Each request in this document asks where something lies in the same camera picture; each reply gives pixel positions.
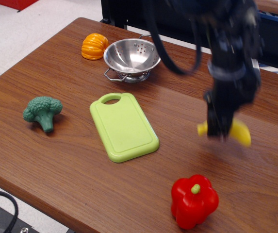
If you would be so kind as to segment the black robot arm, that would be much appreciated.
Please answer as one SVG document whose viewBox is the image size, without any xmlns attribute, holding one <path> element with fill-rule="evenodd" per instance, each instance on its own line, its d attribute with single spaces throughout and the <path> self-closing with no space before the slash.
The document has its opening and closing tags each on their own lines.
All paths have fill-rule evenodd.
<svg viewBox="0 0 278 233">
<path fill-rule="evenodd" d="M 252 0 L 169 0 L 168 5 L 191 21 L 197 51 L 198 24 L 206 26 L 212 58 L 208 70 L 213 88 L 208 106 L 207 135 L 226 138 L 234 113 L 252 103 L 261 85 L 257 62 L 262 52 L 258 8 Z"/>
</svg>

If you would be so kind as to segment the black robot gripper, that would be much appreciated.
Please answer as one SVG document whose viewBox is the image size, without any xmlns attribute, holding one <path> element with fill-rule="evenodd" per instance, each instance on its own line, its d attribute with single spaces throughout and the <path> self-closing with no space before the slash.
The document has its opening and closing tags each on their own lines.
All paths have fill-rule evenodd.
<svg viewBox="0 0 278 233">
<path fill-rule="evenodd" d="M 204 95 L 207 102 L 207 136 L 225 140 L 229 136 L 234 112 L 252 103 L 261 85 L 259 63 L 248 59 L 238 69 L 229 70 L 208 62 L 213 88 Z"/>
</svg>

